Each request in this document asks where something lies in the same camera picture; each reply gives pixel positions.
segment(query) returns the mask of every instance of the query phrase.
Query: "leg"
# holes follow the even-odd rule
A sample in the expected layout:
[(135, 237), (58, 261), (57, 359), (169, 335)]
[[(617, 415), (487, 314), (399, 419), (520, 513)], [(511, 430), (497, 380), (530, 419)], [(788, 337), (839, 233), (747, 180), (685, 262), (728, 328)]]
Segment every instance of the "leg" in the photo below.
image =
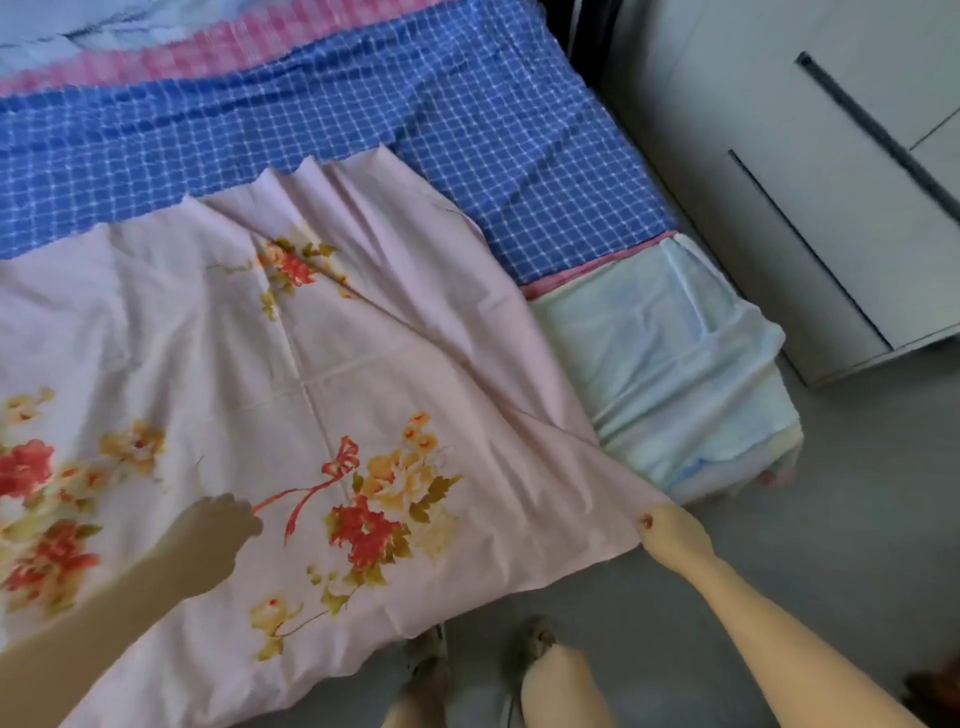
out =
[(542, 618), (526, 622), (519, 639), (527, 658), (519, 689), (527, 728), (615, 727), (582, 652), (556, 644)]
[(450, 672), (442, 627), (434, 627), (408, 645), (413, 671), (387, 711), (383, 728), (446, 728)]

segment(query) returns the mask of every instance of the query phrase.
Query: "gray floor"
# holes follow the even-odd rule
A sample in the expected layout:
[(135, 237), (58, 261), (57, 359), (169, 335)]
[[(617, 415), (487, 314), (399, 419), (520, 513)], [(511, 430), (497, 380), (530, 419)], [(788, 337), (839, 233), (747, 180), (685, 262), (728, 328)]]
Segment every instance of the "gray floor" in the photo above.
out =
[[(798, 481), (694, 510), (718, 552), (889, 690), (960, 649), (960, 345), (818, 392), (785, 373), (804, 420)], [(494, 651), (532, 612), (586, 651), (624, 726), (774, 725), (698, 596), (641, 551), (449, 624), (450, 726), (494, 726)], [(379, 725), (396, 648), (249, 728)]]

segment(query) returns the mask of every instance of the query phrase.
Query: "human arm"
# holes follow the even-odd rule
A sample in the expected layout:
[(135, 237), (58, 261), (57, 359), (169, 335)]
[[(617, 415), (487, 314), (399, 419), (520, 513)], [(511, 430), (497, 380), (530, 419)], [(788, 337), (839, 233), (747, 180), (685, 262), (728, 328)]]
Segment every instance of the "human arm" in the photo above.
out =
[(782, 728), (923, 728), (863, 672), (719, 559), (706, 530), (683, 508), (651, 508), (640, 520), (640, 538), (657, 561), (707, 601)]
[(116, 579), (0, 652), (0, 706), (18, 728), (56, 728), (127, 648), (181, 601), (216, 587), (262, 530), (250, 504), (205, 497)]

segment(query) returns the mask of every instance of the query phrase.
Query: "pink checkered fabric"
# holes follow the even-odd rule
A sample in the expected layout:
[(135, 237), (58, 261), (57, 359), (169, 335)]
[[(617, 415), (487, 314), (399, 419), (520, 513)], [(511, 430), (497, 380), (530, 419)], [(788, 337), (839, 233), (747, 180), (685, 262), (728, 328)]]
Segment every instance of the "pink checkered fabric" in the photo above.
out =
[(68, 85), (219, 76), (273, 61), (322, 37), (438, 2), (441, 0), (292, 0), (216, 23), (177, 43), (136, 51), (86, 51), (68, 61), (22, 71), (0, 79), (0, 96)]

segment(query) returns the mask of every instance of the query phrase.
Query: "sandal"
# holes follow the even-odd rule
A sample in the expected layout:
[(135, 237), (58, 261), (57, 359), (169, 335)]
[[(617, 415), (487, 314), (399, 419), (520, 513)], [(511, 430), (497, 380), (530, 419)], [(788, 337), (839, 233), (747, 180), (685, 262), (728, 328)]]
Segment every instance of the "sandal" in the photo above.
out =
[(515, 714), (521, 720), (523, 719), (520, 706), (523, 677), (530, 666), (556, 643), (557, 636), (554, 634), (553, 627), (542, 615), (525, 619), (507, 642), (502, 669), (504, 680), (510, 690), (510, 701), (506, 707), (505, 716), (501, 720), (503, 728), (511, 728), (511, 720), (514, 719)]
[(450, 666), (443, 623), (407, 641), (407, 669), (410, 672), (407, 691), (432, 693), (444, 702), (450, 691)]

